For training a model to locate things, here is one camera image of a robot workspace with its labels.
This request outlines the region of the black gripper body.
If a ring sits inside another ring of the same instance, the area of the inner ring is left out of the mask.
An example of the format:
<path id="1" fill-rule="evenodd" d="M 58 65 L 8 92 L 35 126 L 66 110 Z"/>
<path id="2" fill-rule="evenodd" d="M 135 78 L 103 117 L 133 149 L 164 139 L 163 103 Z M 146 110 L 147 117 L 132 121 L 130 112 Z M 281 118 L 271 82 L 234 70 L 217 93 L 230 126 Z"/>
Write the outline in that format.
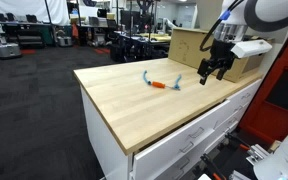
<path id="1" fill-rule="evenodd" d="M 230 70 L 235 58 L 235 55 L 231 52 L 233 46 L 233 43 L 214 39 L 210 49 L 211 57 L 202 60 L 198 68 L 198 74 L 210 75 L 213 71 L 219 71 L 221 68 L 225 68 L 226 72 Z"/>

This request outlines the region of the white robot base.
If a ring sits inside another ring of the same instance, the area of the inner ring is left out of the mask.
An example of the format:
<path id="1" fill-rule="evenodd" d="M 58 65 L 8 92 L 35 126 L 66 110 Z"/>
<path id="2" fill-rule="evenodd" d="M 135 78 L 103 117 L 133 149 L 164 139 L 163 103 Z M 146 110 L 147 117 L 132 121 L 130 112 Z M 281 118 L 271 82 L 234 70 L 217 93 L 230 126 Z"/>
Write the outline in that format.
<path id="1" fill-rule="evenodd" d="M 265 159 L 253 166 L 258 180 L 288 180 L 288 135 Z"/>

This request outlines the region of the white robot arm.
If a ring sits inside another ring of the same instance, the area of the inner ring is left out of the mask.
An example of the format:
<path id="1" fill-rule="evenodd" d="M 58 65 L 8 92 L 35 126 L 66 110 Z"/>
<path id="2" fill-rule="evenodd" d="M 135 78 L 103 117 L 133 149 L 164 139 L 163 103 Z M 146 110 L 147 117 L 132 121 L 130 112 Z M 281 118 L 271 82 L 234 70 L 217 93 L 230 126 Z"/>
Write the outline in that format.
<path id="1" fill-rule="evenodd" d="M 244 40 L 248 28 L 258 32 L 277 31 L 288 26 L 288 0 L 223 0 L 222 10 L 199 50 L 210 51 L 210 58 L 201 60 L 197 74 L 204 85 L 215 70 L 221 80 L 241 59 L 266 53 L 272 45 L 263 39 Z"/>

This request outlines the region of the grey round mobile robot base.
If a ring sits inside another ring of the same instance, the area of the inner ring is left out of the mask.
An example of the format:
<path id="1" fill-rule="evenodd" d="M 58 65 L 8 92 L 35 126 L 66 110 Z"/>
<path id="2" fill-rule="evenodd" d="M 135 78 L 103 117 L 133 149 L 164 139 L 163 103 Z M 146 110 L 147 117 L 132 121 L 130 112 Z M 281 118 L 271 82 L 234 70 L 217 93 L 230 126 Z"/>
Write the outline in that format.
<path id="1" fill-rule="evenodd" d="M 0 59 L 12 59 L 21 57 L 20 47 L 16 43 L 0 43 Z"/>

